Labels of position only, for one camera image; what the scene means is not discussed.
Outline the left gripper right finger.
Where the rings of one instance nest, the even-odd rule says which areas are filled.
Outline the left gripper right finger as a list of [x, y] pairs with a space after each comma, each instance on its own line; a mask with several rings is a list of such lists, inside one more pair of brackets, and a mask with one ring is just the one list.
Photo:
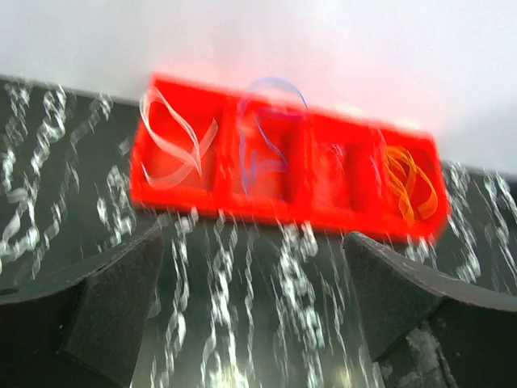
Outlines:
[[361, 233], [343, 248], [387, 387], [514, 387], [516, 298], [452, 278]]

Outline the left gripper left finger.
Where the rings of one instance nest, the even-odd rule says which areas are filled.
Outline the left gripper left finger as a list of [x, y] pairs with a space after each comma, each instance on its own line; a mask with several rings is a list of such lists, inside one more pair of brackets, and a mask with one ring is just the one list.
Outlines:
[[128, 387], [162, 266], [151, 226], [100, 254], [1, 291], [3, 387]]

